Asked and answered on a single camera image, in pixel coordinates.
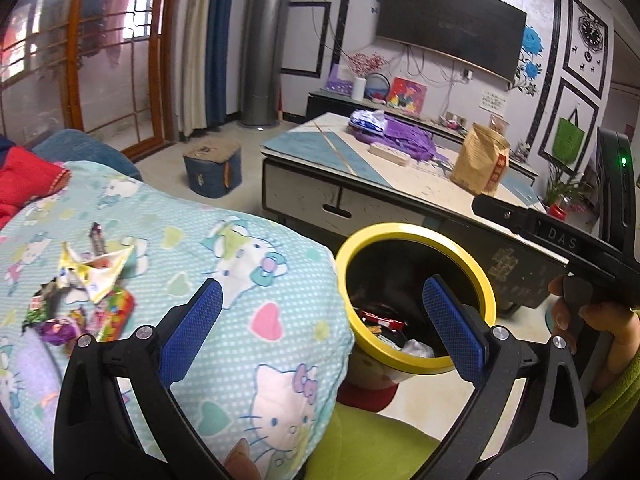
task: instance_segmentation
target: metal screw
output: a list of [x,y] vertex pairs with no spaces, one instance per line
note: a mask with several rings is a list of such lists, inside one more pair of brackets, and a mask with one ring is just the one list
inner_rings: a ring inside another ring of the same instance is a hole
[[88,334],[81,335],[78,338],[78,346],[80,348],[84,348],[85,346],[89,346],[91,344],[91,336]]
[[500,341],[504,341],[509,338],[509,331],[503,326],[494,326],[491,330],[491,333],[494,335],[496,339]]
[[153,327],[150,327],[149,325],[141,326],[136,330],[136,337],[138,339],[149,339],[153,332]]
[[553,341],[556,348],[559,348],[562,350],[563,348],[566,347],[566,341],[562,339],[559,335],[555,335],[551,341]]

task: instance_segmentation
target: clock face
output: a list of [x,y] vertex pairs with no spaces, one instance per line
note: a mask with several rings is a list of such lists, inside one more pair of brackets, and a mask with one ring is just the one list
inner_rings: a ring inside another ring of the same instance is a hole
[[600,27],[591,18],[583,16],[578,20],[578,30],[584,44],[592,52],[602,50],[604,46],[604,38],[600,31]]

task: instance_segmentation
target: fingernail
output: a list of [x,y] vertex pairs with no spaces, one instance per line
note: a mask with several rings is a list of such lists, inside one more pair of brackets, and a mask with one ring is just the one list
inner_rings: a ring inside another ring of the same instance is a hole
[[238,440],[238,443],[234,446],[234,448],[229,451],[226,459],[229,460],[235,455],[249,456],[249,443],[245,438],[241,438],[240,440]]
[[569,328],[569,322],[564,314],[558,314],[556,316],[556,325],[558,325],[562,330]]

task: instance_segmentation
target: hello kitty sheet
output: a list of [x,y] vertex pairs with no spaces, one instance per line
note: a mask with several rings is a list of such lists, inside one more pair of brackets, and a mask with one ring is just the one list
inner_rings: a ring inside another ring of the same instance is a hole
[[[207,277],[222,284],[223,313],[172,392],[219,459],[245,437],[263,478],[292,478],[322,436],[353,345],[331,253],[274,222],[180,200],[100,164],[66,166],[66,189],[0,231],[0,402],[27,442],[52,467],[67,355],[22,334],[22,320],[54,277],[62,242],[89,251],[98,222],[108,250],[135,247],[119,281],[136,300],[123,337],[158,323]],[[80,291],[63,303],[63,314],[94,307]],[[130,385],[120,387],[143,446],[161,457]]]

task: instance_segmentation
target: storage stool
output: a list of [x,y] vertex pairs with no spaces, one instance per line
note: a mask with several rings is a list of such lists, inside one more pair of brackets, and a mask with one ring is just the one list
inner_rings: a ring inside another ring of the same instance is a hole
[[240,144],[209,137],[182,154],[189,187],[197,194],[220,198],[242,183]]

